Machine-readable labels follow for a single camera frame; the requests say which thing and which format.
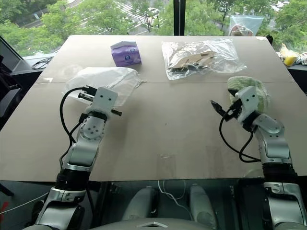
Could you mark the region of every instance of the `light green cloth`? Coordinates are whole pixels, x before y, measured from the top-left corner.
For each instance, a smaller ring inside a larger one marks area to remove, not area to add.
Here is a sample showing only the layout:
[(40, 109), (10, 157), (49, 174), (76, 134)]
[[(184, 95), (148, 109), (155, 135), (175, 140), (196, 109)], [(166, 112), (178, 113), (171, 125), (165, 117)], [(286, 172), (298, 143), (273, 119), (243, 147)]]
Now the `light green cloth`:
[[(236, 89), (236, 90), (241, 90), (247, 86), (255, 86), (256, 93), (259, 98), (258, 111), (264, 113), (269, 108), (271, 103), (271, 98), (261, 81), (251, 77), (236, 76), (229, 78), (227, 83), (229, 89)], [(233, 103), (234, 101), (235, 101), (234, 96), (230, 95), (230, 102)]]

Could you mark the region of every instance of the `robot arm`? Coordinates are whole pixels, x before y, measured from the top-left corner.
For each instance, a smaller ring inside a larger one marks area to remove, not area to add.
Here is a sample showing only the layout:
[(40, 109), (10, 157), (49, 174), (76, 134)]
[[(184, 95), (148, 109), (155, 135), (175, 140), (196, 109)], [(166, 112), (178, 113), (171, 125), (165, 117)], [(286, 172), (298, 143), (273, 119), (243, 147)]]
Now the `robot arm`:
[(232, 114), (225, 114), (222, 107), (212, 101), (215, 110), (226, 121), (236, 118), (247, 131), (252, 131), (259, 142), (267, 198), (264, 202), (263, 226), (278, 229), (282, 223), (307, 226), (307, 215), (295, 173), (289, 147), (284, 138), (284, 126), (276, 119), (257, 112), (258, 97), (255, 87), (240, 91), (230, 89), (236, 101), (231, 106)]
[(118, 96), (116, 92), (103, 87), (97, 90), (92, 87), (84, 89), (86, 92), (80, 93), (79, 97), (92, 104), (85, 110), (87, 116), (79, 128), (77, 141), (67, 153), (56, 185), (50, 189), (36, 225), (66, 230), (81, 224), (84, 209), (79, 203), (86, 194), (106, 121), (111, 113), (121, 115), (112, 109)]

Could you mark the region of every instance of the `clear plastic bag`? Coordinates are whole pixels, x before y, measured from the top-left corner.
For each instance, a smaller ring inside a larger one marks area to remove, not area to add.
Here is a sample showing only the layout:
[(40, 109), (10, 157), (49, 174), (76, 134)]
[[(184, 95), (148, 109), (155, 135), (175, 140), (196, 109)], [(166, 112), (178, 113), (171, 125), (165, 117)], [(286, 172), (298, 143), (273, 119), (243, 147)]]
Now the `clear plastic bag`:
[[(103, 86), (118, 93), (114, 106), (119, 107), (125, 103), (133, 90), (144, 82), (138, 75), (138, 72), (134, 69), (125, 67), (87, 67), (80, 70), (74, 78), (66, 82), (63, 94), (68, 90), (85, 85), (94, 88)], [(81, 91), (74, 91), (69, 94), (69, 97), (90, 104), (91, 102), (78, 98), (80, 92)]]
[(162, 52), (168, 79), (185, 78), (207, 70), (235, 73), (246, 68), (239, 61), (231, 39), (220, 38), (200, 42), (162, 42)]
[(264, 17), (252, 15), (231, 15), (229, 36), (256, 36)]

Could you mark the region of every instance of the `purple box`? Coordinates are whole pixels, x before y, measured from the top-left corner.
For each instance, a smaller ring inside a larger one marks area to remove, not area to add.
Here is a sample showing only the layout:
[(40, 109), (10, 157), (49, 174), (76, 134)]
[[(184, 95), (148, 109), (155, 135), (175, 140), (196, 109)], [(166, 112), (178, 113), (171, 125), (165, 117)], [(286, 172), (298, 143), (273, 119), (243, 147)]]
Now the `purple box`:
[(141, 63), (136, 42), (122, 41), (111, 46), (112, 57), (117, 67)]

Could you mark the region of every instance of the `beige tabletop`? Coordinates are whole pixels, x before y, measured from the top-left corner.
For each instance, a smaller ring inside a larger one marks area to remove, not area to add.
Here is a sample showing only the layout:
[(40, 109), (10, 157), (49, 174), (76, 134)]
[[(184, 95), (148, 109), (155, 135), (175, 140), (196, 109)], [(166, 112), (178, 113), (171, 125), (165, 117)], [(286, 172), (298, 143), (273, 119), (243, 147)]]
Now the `beige tabletop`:
[[(269, 115), (285, 125), (294, 167), (307, 175), (304, 155), (307, 130), (306, 96), (279, 61), (267, 41), (233, 37), (247, 69), (237, 74), (194, 75), (167, 79), (162, 41), (200, 41), (214, 37), (71, 36), (41, 74), (0, 132), (0, 179), (54, 181), (59, 156), (69, 140), (59, 119), (65, 82), (85, 67), (112, 67), (109, 46), (135, 40), (142, 65), (136, 69), (143, 83), (120, 109), (122, 117), (107, 122), (99, 157), (91, 174), (95, 181), (238, 178), (261, 174), (261, 164), (240, 162), (222, 142), (220, 116), (210, 99), (229, 106), (227, 79), (247, 75), (264, 82), (272, 96)], [(77, 123), (85, 105), (67, 99), (64, 117), (68, 127)], [(248, 133), (234, 120), (225, 123), (224, 135), (236, 148)], [(259, 157), (254, 139), (246, 153)]]

